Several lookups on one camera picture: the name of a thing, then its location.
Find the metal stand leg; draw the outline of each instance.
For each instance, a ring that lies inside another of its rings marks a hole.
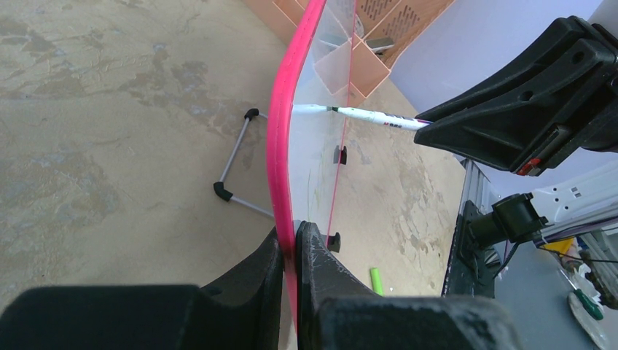
[[[236,140],[236,144],[234,145],[234,150],[232,151],[232,154],[230,155],[230,159],[227,160],[225,169],[223,169],[223,174],[221,174],[219,181],[213,184],[213,188],[214,188],[215,194],[226,202],[234,201],[248,208],[251,208],[255,211],[259,211],[260,213],[264,215],[268,215],[269,217],[274,217],[271,211],[260,208],[256,206],[255,204],[249,203],[248,201],[245,201],[244,199],[239,198],[238,196],[234,195],[230,191],[226,190],[225,185],[224,185],[225,178],[227,177],[227,173],[230,172],[230,168],[232,167],[232,163],[234,162],[234,158],[236,157],[236,153],[238,152],[240,143],[243,141],[243,138],[245,137],[245,132],[247,131],[247,125],[249,125],[249,122],[252,121],[253,118],[257,116],[260,116],[263,118],[267,117],[265,114],[260,113],[257,108],[252,108],[248,110],[247,113],[245,113],[245,123],[243,124],[243,128],[240,130],[240,135],[238,135],[238,140]]]

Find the gray surface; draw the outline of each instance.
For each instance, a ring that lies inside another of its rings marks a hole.
[[[504,252],[504,244],[496,248]],[[594,349],[568,308],[571,287],[559,267],[547,252],[523,244],[503,279],[496,279],[496,299],[511,314],[526,349]]]

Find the green marker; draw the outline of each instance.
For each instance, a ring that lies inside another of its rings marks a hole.
[[[371,285],[373,287],[373,291],[379,296],[384,296],[384,291],[382,290],[382,280],[380,279],[380,270],[378,270],[378,268],[371,268],[369,273],[371,274]]]

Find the black cable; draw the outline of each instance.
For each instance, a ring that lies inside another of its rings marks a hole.
[[[563,254],[563,253],[560,253],[560,252],[558,252],[558,251],[556,251],[556,250],[551,250],[551,249],[541,248],[540,246],[538,246],[538,247],[537,247],[537,249],[544,250],[544,251],[546,251],[546,252],[550,252],[550,253],[555,253],[555,254],[558,254],[558,255],[562,255],[563,257],[570,257],[571,259],[581,260],[581,261],[584,261],[584,262],[585,262],[585,261],[592,261],[593,263],[611,263],[611,264],[618,264],[618,261],[617,261],[617,260],[582,259],[581,257],[573,257],[573,256],[568,255],[568,254]]]
[[[493,275],[493,279],[496,279],[498,274],[502,272],[502,270],[504,270],[504,268],[509,263],[509,261],[511,261],[511,258],[513,257],[513,255],[515,255],[515,251],[517,250],[519,246],[520,246],[520,242],[517,242],[513,245],[513,248],[509,252],[509,255],[506,257],[506,259],[504,259],[504,262],[502,263],[502,265],[500,265],[500,268],[496,271],[496,274]]]

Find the storage compartment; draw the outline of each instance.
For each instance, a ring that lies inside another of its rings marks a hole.
[[[244,0],[249,8],[285,43],[289,43],[310,0]],[[357,0],[353,35],[350,77],[350,105],[358,106],[388,77],[403,51],[442,14],[454,0]],[[340,0],[340,9],[324,9],[323,16],[352,13],[353,1]],[[320,39],[323,35],[316,33]],[[348,38],[349,33],[342,33]],[[324,45],[317,48],[324,62],[316,71],[325,72],[323,64],[337,37],[325,36]],[[339,93],[340,77],[321,77],[331,93]]]

